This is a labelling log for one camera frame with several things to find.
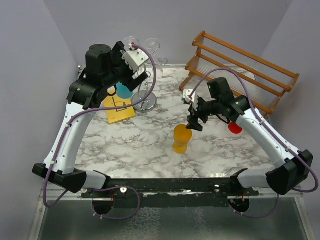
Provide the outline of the blue plastic wine glass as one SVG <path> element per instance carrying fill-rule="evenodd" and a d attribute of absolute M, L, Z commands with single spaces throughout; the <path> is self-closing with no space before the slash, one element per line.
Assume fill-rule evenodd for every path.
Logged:
<path fill-rule="evenodd" d="M 130 99 L 133 96 L 133 92 L 119 82 L 116 84 L 116 95 L 121 99 Z"/>

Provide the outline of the yellow plastic wine glass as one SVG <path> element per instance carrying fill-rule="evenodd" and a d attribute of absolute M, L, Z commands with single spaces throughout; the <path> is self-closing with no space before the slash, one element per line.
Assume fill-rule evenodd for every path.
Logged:
<path fill-rule="evenodd" d="M 184 154 L 188 149 L 188 143 L 190 142 L 192 136 L 192 130 L 187 129 L 187 126 L 185 124 L 177 125 L 173 131 L 173 150 L 177 154 Z"/>

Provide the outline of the red plastic wine glass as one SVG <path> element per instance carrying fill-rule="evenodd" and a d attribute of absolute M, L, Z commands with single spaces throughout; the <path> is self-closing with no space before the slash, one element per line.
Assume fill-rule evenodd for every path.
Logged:
<path fill-rule="evenodd" d="M 236 134 L 236 135 L 240 134 L 243 131 L 243 129 L 234 122 L 229 123 L 228 129 L 231 133 Z"/>

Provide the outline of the clear wine glass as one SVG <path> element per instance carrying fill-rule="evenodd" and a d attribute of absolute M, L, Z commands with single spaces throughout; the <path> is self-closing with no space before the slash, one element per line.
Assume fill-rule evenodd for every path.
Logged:
<path fill-rule="evenodd" d="M 144 42 L 147 51 L 152 55 L 161 48 L 160 41 L 157 38 L 149 38 Z"/>
<path fill-rule="evenodd" d="M 136 37 L 133 37 L 133 36 L 126 37 L 122 42 L 124 44 L 124 49 L 126 51 L 129 51 L 132 49 L 132 44 L 138 45 L 138 46 L 140 45 L 140 41 Z"/>

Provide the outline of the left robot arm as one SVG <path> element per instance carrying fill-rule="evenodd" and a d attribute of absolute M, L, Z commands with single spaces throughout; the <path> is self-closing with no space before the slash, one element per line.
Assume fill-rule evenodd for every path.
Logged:
<path fill-rule="evenodd" d="M 111 190 L 108 176 L 97 171 L 76 169 L 76 158 L 85 132 L 96 109 L 109 95 L 108 90 L 122 83 L 135 90 L 147 73 L 134 78 L 138 69 L 149 60 L 145 51 L 122 41 L 114 47 L 94 44 L 85 54 L 85 68 L 78 80 L 69 87 L 64 119 L 54 145 L 42 163 L 33 166 L 33 174 L 72 193 L 93 189 L 97 196 L 106 197 Z"/>

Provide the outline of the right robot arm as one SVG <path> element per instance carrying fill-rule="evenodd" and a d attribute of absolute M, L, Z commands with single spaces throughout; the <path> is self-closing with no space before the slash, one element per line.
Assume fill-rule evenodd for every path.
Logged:
<path fill-rule="evenodd" d="M 208 81 L 207 86 L 211 101 L 205 101 L 192 89 L 183 91 L 182 100 L 190 105 L 187 128 L 201 132 L 203 127 L 198 120 L 206 123 L 210 116 L 222 115 L 245 130 L 273 164 L 271 169 L 245 169 L 236 173 L 236 179 L 229 184 L 234 195 L 240 196 L 253 187 L 270 188 L 279 195 L 286 195 L 308 177 L 308 168 L 314 159 L 309 150 L 301 151 L 286 141 L 258 109 L 251 108 L 246 96 L 234 97 L 224 77 Z"/>

